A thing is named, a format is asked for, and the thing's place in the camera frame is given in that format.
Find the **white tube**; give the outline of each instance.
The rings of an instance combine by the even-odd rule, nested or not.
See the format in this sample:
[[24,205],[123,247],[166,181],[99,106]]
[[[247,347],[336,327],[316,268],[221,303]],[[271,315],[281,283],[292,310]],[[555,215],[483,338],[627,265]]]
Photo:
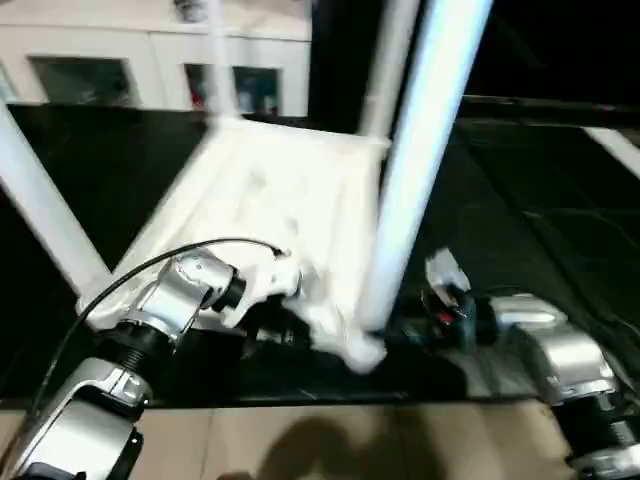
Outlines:
[[229,48],[224,30],[222,2],[221,0],[207,0],[207,5],[209,24],[207,51],[211,54],[211,63],[208,67],[209,98],[207,105],[209,105],[210,113],[218,113],[223,117],[239,118],[233,69],[227,56]]
[[360,118],[359,135],[388,138],[420,0],[389,0]]
[[78,296],[110,281],[111,272],[1,101],[0,183]]
[[383,328],[391,314],[491,0],[432,0],[427,8],[356,310],[356,321],[369,330]]

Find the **glass cabinet door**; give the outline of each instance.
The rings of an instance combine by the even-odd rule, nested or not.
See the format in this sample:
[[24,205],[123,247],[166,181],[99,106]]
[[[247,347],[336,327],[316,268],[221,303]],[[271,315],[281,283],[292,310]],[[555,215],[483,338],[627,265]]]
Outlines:
[[146,32],[3,26],[0,64],[20,102],[166,106]]
[[135,106],[121,60],[31,56],[29,61],[51,103]]
[[[204,65],[185,64],[192,108],[202,110],[206,99]],[[274,68],[233,67],[238,107],[242,113],[277,116],[280,111],[278,70]]]

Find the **tan floor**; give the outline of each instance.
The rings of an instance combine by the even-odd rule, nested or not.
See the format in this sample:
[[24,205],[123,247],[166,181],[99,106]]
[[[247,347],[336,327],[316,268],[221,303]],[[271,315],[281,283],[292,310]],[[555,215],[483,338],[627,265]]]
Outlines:
[[[0,414],[0,445],[19,420]],[[155,410],[134,480],[569,479],[537,402]]]

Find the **black table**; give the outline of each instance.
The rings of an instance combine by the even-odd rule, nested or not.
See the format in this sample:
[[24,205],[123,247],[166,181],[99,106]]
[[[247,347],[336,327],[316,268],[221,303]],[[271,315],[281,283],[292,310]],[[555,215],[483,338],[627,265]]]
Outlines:
[[[202,115],[195,112],[40,106],[15,107],[12,113],[110,267],[117,264],[205,131]],[[600,188],[589,189],[593,177],[585,170],[570,170],[574,151],[580,152],[583,163],[599,159],[593,164],[598,171],[594,167],[589,172],[597,173]],[[637,342],[624,331],[628,327],[600,328],[603,312],[610,312],[614,303],[628,322],[640,321],[634,318],[633,298],[620,298],[624,295],[615,281],[610,282],[617,276],[607,271],[619,268],[632,275],[640,269],[640,256],[636,258],[635,247],[631,253],[627,249],[621,265],[620,245],[608,241],[610,232],[597,242],[590,238],[596,242],[593,251],[602,260],[602,269],[582,276],[584,257],[565,258],[562,250],[583,247],[581,213],[557,211],[578,208],[563,203],[568,184],[583,189],[587,212],[602,198],[611,198],[602,189],[617,190],[616,182],[622,181],[627,188],[637,187],[637,180],[622,170],[579,129],[528,127],[504,119],[496,124],[465,115],[447,148],[391,322],[415,313],[407,305],[415,303],[423,286],[424,258],[447,245],[475,286],[515,284],[553,299],[598,340],[620,352],[640,379],[640,365],[634,363]],[[632,199],[619,200],[623,210],[633,205],[625,203]],[[75,298],[10,202],[5,197],[2,202],[1,222],[7,226],[3,264],[12,282],[3,297],[0,397],[4,407],[13,408],[24,406],[33,395],[57,341],[73,319]],[[609,214],[615,219],[607,217],[606,225],[619,222],[615,230],[624,230],[624,238],[634,234],[634,223],[625,224],[625,215],[618,218],[607,210]],[[566,217],[556,222],[555,215]],[[564,218],[573,223],[565,225]],[[559,239],[567,237],[573,242],[568,246]],[[598,290],[603,284],[608,288]],[[596,297],[601,302],[589,301]],[[254,314],[280,313],[264,307]],[[91,339],[86,328],[76,335],[52,388],[90,353]],[[368,376],[351,373],[328,354],[266,345],[247,355],[244,347],[238,337],[190,332],[157,389],[154,404],[390,403],[470,396],[458,366],[420,347],[390,347],[384,362]],[[521,394],[498,392],[494,398],[516,397]]]

